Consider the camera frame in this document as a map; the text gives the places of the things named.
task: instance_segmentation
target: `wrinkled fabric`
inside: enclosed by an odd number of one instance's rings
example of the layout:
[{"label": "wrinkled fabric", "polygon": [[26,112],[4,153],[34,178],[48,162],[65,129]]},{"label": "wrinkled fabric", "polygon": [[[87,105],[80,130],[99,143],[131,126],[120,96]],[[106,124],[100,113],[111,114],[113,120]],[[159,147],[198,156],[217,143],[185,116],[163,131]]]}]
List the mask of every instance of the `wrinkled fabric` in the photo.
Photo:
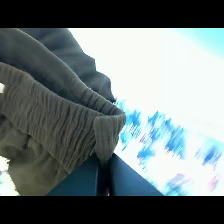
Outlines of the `wrinkled fabric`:
[{"label": "wrinkled fabric", "polygon": [[0,45],[0,156],[19,194],[46,195],[93,153],[106,163],[125,114],[24,32],[0,29]]},{"label": "wrinkled fabric", "polygon": [[95,60],[86,55],[71,32],[66,28],[19,28],[42,43],[66,63],[92,90],[115,102],[110,79],[96,71]]}]

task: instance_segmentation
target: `fabric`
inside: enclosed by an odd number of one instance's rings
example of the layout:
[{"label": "fabric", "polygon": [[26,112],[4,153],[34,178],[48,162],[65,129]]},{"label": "fabric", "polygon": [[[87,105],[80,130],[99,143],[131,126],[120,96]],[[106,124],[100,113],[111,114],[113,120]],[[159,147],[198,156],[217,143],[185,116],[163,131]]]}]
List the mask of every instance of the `fabric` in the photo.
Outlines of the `fabric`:
[{"label": "fabric", "polygon": [[125,114],[18,29],[0,29],[0,156],[20,195],[46,195],[96,153],[112,155]]},{"label": "fabric", "polygon": [[19,28],[42,43],[66,63],[92,90],[115,102],[110,79],[96,71],[95,60],[86,55],[71,32],[66,28]]}]

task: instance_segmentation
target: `gathered fabric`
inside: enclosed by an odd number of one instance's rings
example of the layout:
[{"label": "gathered fabric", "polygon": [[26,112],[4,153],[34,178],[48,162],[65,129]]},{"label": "gathered fabric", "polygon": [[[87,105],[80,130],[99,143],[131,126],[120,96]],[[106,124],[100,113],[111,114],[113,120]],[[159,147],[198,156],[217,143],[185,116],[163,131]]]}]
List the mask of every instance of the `gathered fabric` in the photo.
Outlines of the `gathered fabric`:
[{"label": "gathered fabric", "polygon": [[46,195],[93,153],[107,163],[123,111],[22,31],[1,29],[0,45],[0,156],[19,194]]}]

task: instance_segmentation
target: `clothing label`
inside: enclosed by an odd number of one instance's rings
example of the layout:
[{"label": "clothing label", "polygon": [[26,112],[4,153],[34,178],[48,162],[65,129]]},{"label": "clothing label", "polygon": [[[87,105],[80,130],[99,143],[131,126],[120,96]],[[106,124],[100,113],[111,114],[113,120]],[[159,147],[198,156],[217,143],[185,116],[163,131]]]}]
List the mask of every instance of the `clothing label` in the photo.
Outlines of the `clothing label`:
[{"label": "clothing label", "polygon": [[3,93],[5,89],[5,85],[0,83],[0,93]]}]

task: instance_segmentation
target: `sky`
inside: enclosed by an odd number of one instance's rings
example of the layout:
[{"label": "sky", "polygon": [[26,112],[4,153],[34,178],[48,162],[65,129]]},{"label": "sky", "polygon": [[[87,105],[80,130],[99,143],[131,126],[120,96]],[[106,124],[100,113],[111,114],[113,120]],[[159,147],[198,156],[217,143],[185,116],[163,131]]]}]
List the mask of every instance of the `sky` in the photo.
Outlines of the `sky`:
[{"label": "sky", "polygon": [[118,98],[224,141],[224,29],[70,29]]}]

